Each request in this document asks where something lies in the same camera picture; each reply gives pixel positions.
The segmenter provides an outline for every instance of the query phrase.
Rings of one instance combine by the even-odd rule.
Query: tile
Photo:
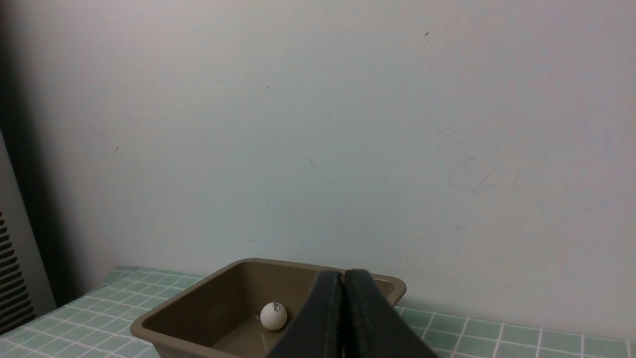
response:
[[[157,285],[162,285],[162,286],[172,286],[174,285],[177,281],[179,281],[181,277],[176,277],[176,276],[166,276],[164,278],[162,278],[161,280],[157,281],[156,284]]]
[[[501,332],[501,323],[484,322],[480,320],[468,320],[464,334],[466,336],[475,336],[490,338],[496,340]]]
[[[106,324],[114,321],[115,319],[112,317],[108,317],[108,316],[104,316],[104,315],[98,315],[97,317],[95,317],[92,320],[89,320],[88,322],[84,323],[84,326],[87,327],[91,327],[91,328],[101,328],[104,327]]]
[[[132,336],[132,334],[130,333],[130,327],[125,327],[124,329],[122,329],[121,331],[117,332],[118,336],[126,336],[129,338],[135,338]]]
[[[134,358],[137,354],[143,352],[148,347],[150,347],[150,345],[143,341],[131,341],[127,345],[116,350],[115,353],[123,355],[126,358]]]
[[[102,279],[102,282],[104,282],[104,283],[113,283],[113,282],[119,280],[122,275],[124,275],[123,272],[111,271],[111,272],[109,272],[106,275],[106,277],[104,277]]]
[[[3,358],[24,358],[31,353],[30,350],[16,347],[2,355]]]
[[[43,346],[38,351],[46,355],[53,355],[71,345],[71,342],[65,340],[55,340]]]
[[[151,273],[150,275],[146,276],[145,278],[143,278],[141,280],[141,282],[146,282],[146,283],[157,283],[159,282],[162,278],[166,277],[166,275],[160,275],[158,273]]]
[[[145,273],[158,273],[158,269],[153,269],[153,268],[141,268],[139,269],[139,272],[145,272]]]
[[[141,315],[143,315],[146,312],[148,312],[147,309],[136,307],[136,308],[132,308],[130,311],[124,313],[121,317],[123,319],[127,319],[127,320],[136,320],[136,319],[138,319]]]
[[[94,298],[94,297],[83,297],[81,299],[79,299],[77,301],[76,304],[73,305],[73,307],[76,308],[89,308],[92,305],[94,305],[95,303],[101,302],[101,299],[98,298]]]
[[[99,301],[98,303],[95,303],[94,305],[92,305],[90,307],[90,310],[94,312],[103,313],[104,311],[106,311],[110,307],[113,307],[114,305],[116,305],[115,302]]]
[[[0,340],[0,352],[8,352],[9,349],[13,349],[15,345],[9,341]]]
[[[39,349],[39,348],[51,343],[54,340],[55,340],[55,337],[53,337],[53,336],[50,336],[48,334],[40,334],[40,335],[37,335],[37,336],[31,338],[30,340],[24,342],[22,345],[25,348],[37,350],[37,349]]]
[[[415,311],[409,310],[407,308],[402,312],[402,319],[408,324],[410,327],[421,327],[426,328],[429,326],[429,322],[431,321],[431,317],[433,314],[431,312],[424,311]]]
[[[134,281],[129,280],[128,278],[122,278],[121,280],[111,284],[109,288],[113,290],[127,290],[130,285],[135,283]]]
[[[31,352],[31,354],[27,355],[24,358],[49,358],[46,354],[40,352]]]
[[[115,267],[119,267],[120,271],[125,271],[125,272],[136,272],[143,269],[143,267],[141,266],[115,266]]]
[[[465,322],[466,319],[463,317],[435,315],[429,329],[459,334],[464,329]]]
[[[150,283],[135,282],[132,285],[128,286],[126,288],[126,291],[139,293],[139,292],[147,289],[148,287],[150,287]]]
[[[110,297],[109,300],[114,302],[122,302],[125,299],[132,297],[132,295],[134,295],[134,293],[132,292],[118,291],[116,294]]]
[[[435,352],[435,354],[437,354],[439,358],[451,358],[451,356],[453,355],[452,352],[447,352],[445,350],[434,349],[432,351]]]
[[[458,334],[428,331],[424,335],[424,343],[431,348],[453,350],[459,339]]]
[[[141,294],[147,294],[149,296],[156,296],[159,292],[165,290],[163,286],[148,285],[144,290],[139,291]]]
[[[422,335],[424,334],[425,329],[424,328],[414,328],[414,327],[410,327],[411,331],[413,331],[413,333],[415,333],[416,336],[418,336],[420,339],[422,339]]]
[[[158,269],[158,270],[155,270],[155,273],[160,273],[162,275],[173,275],[174,271],[170,271],[167,269]]]
[[[81,358],[106,358],[110,353],[102,352],[100,350],[91,349],[84,353]]]
[[[112,295],[116,294],[117,292],[119,292],[119,291],[113,290],[110,287],[106,287],[106,288],[103,288],[101,290],[97,290],[97,291],[91,293],[91,296],[92,297],[96,297],[96,298],[106,299],[106,298],[109,298]]]
[[[22,331],[16,335],[14,335],[13,337],[11,337],[11,341],[14,343],[17,343],[19,345],[23,344],[24,342],[30,340],[31,338],[35,337],[39,335],[39,333],[34,332],[34,331]]]
[[[124,313],[130,311],[131,308],[132,307],[125,306],[124,304],[116,304],[113,307],[110,307],[109,309],[104,311],[104,314],[105,315],[109,315],[109,316],[113,316],[113,317],[120,317]]]
[[[172,298],[182,291],[183,290],[177,289],[175,287],[168,287],[167,289],[159,292],[156,296],[160,298]]]
[[[53,326],[51,328],[49,328],[48,330],[46,330],[46,332],[48,334],[52,334],[54,336],[62,336],[64,333],[68,333],[70,331],[72,331],[73,329],[76,329],[77,327],[79,327],[77,324],[75,323],[70,323],[70,322],[61,322],[60,324],[58,324],[57,326]]]
[[[60,323],[61,323],[61,320],[59,319],[55,319],[51,317],[42,317],[42,319],[38,320],[37,322],[30,324],[29,328],[35,331],[44,332],[47,329],[53,326],[57,326]]]
[[[120,332],[122,329],[129,326],[130,326],[130,322],[126,320],[122,320],[122,319],[116,319],[110,322],[109,324],[105,325],[104,327],[101,327],[100,330],[105,332],[110,332],[110,333],[117,333],[117,332]]]
[[[79,312],[75,316],[69,318],[68,321],[72,322],[72,323],[75,323],[75,324],[84,324],[84,323],[88,322],[89,320],[94,319],[95,316],[97,316],[97,315],[98,315],[98,313],[83,311],[83,312]]]
[[[190,277],[182,277],[179,281],[177,281],[173,286],[180,288],[180,289],[187,289],[188,287],[194,285],[195,283],[197,283],[199,280],[197,280],[196,278],[190,278]]]
[[[131,340],[124,337],[113,336],[108,338],[106,341],[97,345],[97,349],[107,350],[108,352],[113,352],[118,350],[120,347],[126,345]]]
[[[78,341],[78,343],[81,343],[81,344],[87,345],[87,346],[91,346],[91,347],[97,347],[97,345],[99,345],[99,343],[102,343],[103,341],[106,341],[108,338],[110,338],[112,336],[113,336],[112,334],[95,331],[95,332],[89,334],[88,336],[80,339]]]
[[[146,278],[146,276],[148,276],[148,273],[145,272],[135,272],[135,273],[131,273],[130,275],[126,276],[126,280],[129,281],[141,281],[144,278]]]
[[[603,358],[626,358],[627,344],[624,341],[605,340],[603,338],[585,336],[584,354]]]
[[[581,353],[581,336],[563,332],[543,330],[541,348],[562,350],[570,353]]]
[[[3,334],[0,337],[2,337],[4,339],[8,339],[8,338],[16,336],[16,335],[18,335],[18,334],[20,334],[20,333],[22,333],[24,331],[27,331],[27,329],[25,327],[18,327],[16,329],[12,330],[12,331],[9,331],[9,332]]]
[[[545,350],[545,349],[539,350],[539,358],[575,358],[580,356],[581,356],[580,354],[555,352],[553,350]]]
[[[145,350],[142,354],[140,354],[139,357],[137,358],[159,358],[159,354],[157,353],[154,347],[150,347],[147,350]]]
[[[153,308],[162,304],[164,301],[165,299],[152,297],[152,298],[149,298],[146,302],[143,302],[142,304],[140,304],[139,306],[142,308],[147,308],[149,310],[152,310]]]
[[[495,358],[535,358],[536,355],[536,348],[499,342]]]
[[[72,331],[69,331],[68,333],[63,334],[62,338],[65,338],[71,341],[79,341],[80,339],[84,338],[85,336],[88,336],[89,334],[93,332],[95,332],[94,329],[79,326],[76,329],[73,329]]]
[[[55,312],[52,316],[58,319],[67,320],[80,312],[82,312],[82,310],[79,310],[77,308],[63,307],[61,310]]]
[[[88,352],[89,350],[90,348],[87,348],[81,345],[72,344],[66,347],[65,349],[63,349],[62,351],[60,351],[58,354],[56,354],[56,356],[63,357],[63,358],[78,358],[79,356]]]
[[[539,330],[529,327],[509,326],[504,324],[504,331],[501,334],[501,340],[522,345],[539,344]]]
[[[148,296],[142,296],[138,294],[134,294],[125,300],[123,300],[122,304],[129,304],[130,306],[139,306],[140,304],[146,302],[148,300]]]
[[[457,346],[457,353],[475,355],[477,357],[491,358],[495,353],[497,342],[480,338],[462,337]]]

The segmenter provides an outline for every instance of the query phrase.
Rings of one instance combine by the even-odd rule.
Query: ping pong ball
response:
[[[278,302],[268,303],[261,310],[261,324],[270,331],[278,331],[287,322],[287,310]]]

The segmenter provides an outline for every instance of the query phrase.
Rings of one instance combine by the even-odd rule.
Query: brown plastic bin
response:
[[[318,271],[342,269],[267,259],[234,262],[139,317],[133,336],[151,342],[162,358],[263,357],[303,306]],[[398,278],[372,275],[388,302],[406,292]],[[287,324],[266,330],[257,317],[280,302]]]

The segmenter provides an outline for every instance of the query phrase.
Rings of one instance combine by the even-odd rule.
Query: green tile countertop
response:
[[[115,267],[98,289],[0,336],[1,358],[159,358],[130,324],[203,277]],[[396,307],[440,358],[632,358],[636,344]]]
[[[440,358],[632,358],[635,343],[396,307]]]

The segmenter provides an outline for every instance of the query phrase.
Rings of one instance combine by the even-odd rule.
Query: air vent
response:
[[[12,246],[9,229],[0,211],[0,334],[36,317]]]

